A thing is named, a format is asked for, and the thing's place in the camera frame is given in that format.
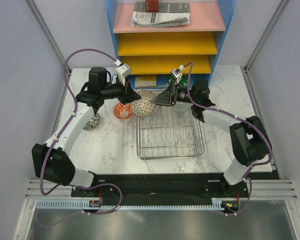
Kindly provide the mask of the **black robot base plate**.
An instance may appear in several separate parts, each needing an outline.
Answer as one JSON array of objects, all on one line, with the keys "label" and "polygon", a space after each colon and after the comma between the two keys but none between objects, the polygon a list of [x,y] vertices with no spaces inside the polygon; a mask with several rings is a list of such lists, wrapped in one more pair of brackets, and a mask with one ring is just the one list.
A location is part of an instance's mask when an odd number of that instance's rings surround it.
[{"label": "black robot base plate", "polygon": [[98,198],[116,205],[181,205],[210,204],[213,198],[248,197],[245,182],[229,186],[222,173],[170,174],[99,174],[93,185],[106,186],[93,190],[75,189],[73,198]]}]

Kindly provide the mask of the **pale green glass bowl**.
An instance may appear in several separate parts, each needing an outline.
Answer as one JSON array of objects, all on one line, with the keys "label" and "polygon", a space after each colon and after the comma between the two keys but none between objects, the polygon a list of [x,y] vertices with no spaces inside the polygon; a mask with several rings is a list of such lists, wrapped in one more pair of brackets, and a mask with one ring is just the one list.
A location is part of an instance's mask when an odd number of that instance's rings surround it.
[{"label": "pale green glass bowl", "polygon": [[187,111],[190,107],[191,107],[191,104],[189,104],[189,103],[176,103],[172,107],[172,110],[177,113],[182,113],[182,112]]}]

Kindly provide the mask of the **brown dotted pattern bowl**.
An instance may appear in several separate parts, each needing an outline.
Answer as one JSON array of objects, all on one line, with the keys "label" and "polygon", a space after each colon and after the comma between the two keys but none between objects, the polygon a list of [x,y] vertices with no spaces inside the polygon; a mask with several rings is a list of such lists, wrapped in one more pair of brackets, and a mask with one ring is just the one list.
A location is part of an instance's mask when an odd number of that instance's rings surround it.
[{"label": "brown dotted pattern bowl", "polygon": [[140,95],[140,99],[130,103],[132,113],[138,118],[144,118],[151,115],[156,105],[152,103],[155,95],[149,90],[140,90],[137,92]]}]

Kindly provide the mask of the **orange floral white bowl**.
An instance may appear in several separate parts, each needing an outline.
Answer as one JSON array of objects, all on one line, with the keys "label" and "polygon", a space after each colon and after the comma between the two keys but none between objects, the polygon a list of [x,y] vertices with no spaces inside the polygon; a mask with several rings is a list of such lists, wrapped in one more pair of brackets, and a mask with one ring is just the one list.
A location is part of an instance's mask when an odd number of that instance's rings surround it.
[{"label": "orange floral white bowl", "polygon": [[113,114],[119,120],[127,120],[134,116],[131,109],[131,104],[122,104],[120,102],[114,106]]}]

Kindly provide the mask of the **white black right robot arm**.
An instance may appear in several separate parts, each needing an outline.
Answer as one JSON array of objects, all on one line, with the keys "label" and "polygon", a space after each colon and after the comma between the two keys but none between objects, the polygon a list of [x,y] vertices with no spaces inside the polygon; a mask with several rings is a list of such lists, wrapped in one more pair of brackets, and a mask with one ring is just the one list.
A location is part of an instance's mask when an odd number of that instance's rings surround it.
[{"label": "white black right robot arm", "polygon": [[240,183],[257,166],[257,161],[273,157],[272,146],[261,120],[257,116],[246,119],[234,116],[218,108],[209,98],[209,84],[197,79],[192,87],[182,88],[173,80],[167,89],[151,100],[158,106],[174,106],[177,102],[191,103],[195,119],[213,125],[230,135],[234,160],[224,172],[219,191],[225,197],[232,196]]}]

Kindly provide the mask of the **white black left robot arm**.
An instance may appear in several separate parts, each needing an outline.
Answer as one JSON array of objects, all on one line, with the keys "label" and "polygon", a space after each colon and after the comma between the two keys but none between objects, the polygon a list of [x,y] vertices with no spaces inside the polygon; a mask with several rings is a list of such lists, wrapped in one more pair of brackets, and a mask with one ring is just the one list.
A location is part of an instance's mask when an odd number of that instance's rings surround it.
[{"label": "white black left robot arm", "polygon": [[44,143],[35,144],[31,150],[35,175],[41,180],[62,186],[80,186],[89,197],[96,196],[100,185],[94,174],[75,167],[69,158],[71,149],[84,126],[97,114],[106,100],[118,99],[122,104],[139,100],[125,79],[132,69],[125,63],[115,69],[115,83],[104,67],[92,67],[88,81],[75,97],[74,110],[57,131]]}]

